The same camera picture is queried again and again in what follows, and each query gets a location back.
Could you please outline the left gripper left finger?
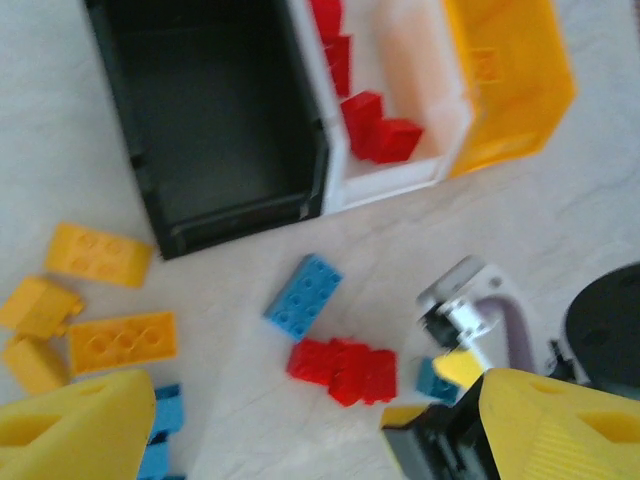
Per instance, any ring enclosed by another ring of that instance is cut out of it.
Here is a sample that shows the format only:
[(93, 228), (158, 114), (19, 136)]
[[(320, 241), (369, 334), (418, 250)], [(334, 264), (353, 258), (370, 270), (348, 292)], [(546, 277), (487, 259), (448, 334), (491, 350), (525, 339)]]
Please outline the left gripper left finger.
[(3, 479), (134, 479), (156, 400), (149, 374), (124, 370), (1, 407)]

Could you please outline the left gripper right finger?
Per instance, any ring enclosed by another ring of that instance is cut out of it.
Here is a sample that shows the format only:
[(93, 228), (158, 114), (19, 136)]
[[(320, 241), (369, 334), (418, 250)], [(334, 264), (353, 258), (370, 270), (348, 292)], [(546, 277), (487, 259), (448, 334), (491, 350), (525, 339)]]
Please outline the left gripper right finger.
[(502, 479), (639, 477), (637, 400), (494, 368), (478, 406)]

